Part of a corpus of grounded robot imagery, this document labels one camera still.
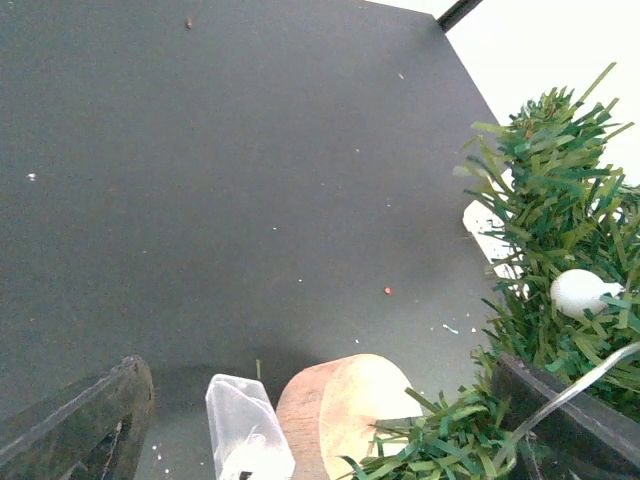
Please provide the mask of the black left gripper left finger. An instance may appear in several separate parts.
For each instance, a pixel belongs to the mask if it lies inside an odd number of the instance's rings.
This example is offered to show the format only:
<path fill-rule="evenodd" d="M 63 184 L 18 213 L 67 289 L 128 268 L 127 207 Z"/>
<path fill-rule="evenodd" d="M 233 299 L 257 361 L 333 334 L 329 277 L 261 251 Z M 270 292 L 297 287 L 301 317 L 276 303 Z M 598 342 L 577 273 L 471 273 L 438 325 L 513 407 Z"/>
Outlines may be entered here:
<path fill-rule="evenodd" d="M 128 356 L 1 421 L 3 479 L 132 479 L 154 407 L 148 364 Z"/>

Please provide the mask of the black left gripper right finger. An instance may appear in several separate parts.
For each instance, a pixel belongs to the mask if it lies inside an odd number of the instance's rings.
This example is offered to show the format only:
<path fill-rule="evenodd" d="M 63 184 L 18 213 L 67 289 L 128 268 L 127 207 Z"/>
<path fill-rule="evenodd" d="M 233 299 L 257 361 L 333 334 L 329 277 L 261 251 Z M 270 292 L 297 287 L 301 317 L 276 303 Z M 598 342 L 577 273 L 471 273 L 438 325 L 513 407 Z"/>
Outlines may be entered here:
<path fill-rule="evenodd" d="M 491 380 L 507 400 L 501 423 L 513 431 L 566 384 L 509 354 L 501 354 Z M 637 479 L 639 424 L 580 393 L 550 413 L 518 443 L 508 479 Z"/>

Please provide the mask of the small green christmas tree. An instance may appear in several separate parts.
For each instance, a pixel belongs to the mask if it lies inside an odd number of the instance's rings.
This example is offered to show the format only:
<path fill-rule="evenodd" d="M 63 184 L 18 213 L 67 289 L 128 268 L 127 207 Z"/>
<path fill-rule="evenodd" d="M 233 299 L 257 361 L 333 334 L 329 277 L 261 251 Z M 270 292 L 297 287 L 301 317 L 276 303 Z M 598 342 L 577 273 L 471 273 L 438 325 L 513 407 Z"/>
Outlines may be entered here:
<path fill-rule="evenodd" d="M 639 190 L 599 161 L 623 126 L 610 105 L 562 88 L 477 131 L 479 152 L 464 167 L 491 213 L 486 235 L 508 246 L 490 344 L 475 351 L 477 380 L 454 401 L 378 421 L 353 479 L 508 479 L 520 440 L 580 393 L 639 424 Z M 501 354 L 566 384 L 513 431 L 501 426 L 509 402 L 491 391 Z"/>

